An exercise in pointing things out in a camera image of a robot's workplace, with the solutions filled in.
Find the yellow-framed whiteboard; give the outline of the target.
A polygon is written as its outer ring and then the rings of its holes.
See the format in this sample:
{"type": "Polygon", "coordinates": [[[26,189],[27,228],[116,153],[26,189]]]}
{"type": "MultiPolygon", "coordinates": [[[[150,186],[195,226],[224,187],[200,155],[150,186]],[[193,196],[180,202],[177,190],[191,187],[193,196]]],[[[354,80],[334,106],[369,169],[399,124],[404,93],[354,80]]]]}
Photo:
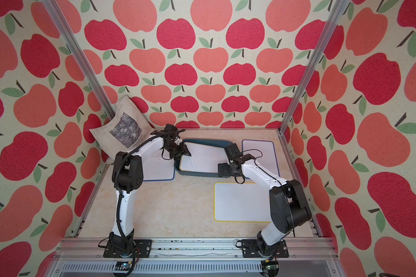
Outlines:
{"type": "Polygon", "coordinates": [[[257,184],[217,182],[213,210],[218,222],[269,223],[269,190],[257,184]]]}
{"type": "Polygon", "coordinates": [[[179,170],[196,173],[218,173],[218,164],[227,163],[228,159],[222,147],[199,143],[185,143],[191,157],[182,156],[179,170]]]}

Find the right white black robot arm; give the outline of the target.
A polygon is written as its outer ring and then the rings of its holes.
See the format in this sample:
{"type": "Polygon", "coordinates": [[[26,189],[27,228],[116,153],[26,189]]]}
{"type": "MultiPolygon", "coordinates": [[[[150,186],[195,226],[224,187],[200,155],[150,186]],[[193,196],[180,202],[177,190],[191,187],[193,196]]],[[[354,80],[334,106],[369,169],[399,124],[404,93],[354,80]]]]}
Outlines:
{"type": "Polygon", "coordinates": [[[219,163],[219,177],[242,177],[269,189],[271,221],[257,234],[256,245],[262,257],[274,257],[283,238],[312,219],[312,212],[297,180],[287,181],[261,166],[255,159],[219,163]]]}

